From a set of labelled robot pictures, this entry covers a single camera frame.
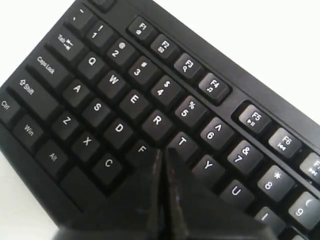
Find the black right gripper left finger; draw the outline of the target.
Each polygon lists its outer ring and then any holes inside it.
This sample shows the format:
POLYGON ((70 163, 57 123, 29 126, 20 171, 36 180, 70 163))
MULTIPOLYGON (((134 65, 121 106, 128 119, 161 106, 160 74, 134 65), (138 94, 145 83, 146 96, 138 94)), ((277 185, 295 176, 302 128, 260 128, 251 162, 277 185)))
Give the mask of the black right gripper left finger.
POLYGON ((157 240, 162 151, 154 149, 107 200, 62 225, 56 240, 157 240))

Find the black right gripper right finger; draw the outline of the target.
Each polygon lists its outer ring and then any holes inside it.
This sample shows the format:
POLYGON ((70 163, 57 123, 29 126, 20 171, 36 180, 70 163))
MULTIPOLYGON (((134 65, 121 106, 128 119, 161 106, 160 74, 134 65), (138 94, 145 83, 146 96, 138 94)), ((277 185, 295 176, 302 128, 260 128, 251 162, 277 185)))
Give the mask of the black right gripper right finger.
POLYGON ((164 163, 172 239, 275 239, 271 227, 224 202, 203 185, 175 148, 165 150, 164 163))

